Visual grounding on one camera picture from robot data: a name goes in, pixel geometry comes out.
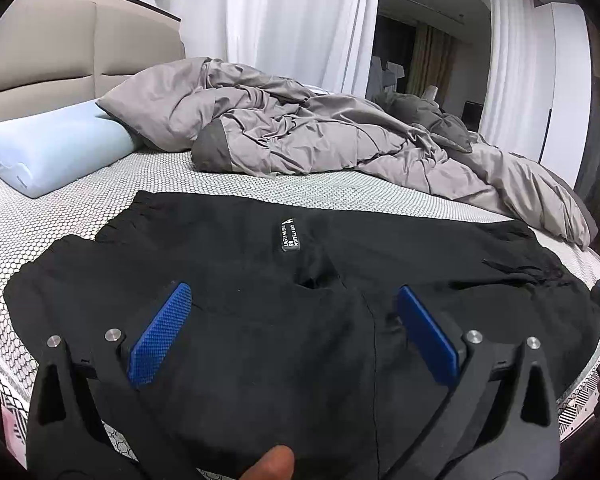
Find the person's left hand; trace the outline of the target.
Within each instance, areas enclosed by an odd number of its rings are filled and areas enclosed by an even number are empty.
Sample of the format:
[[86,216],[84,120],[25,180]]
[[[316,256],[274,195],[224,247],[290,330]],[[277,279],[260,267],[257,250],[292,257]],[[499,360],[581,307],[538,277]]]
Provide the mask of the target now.
[[290,480],[294,474],[294,452],[276,445],[246,470],[240,480]]

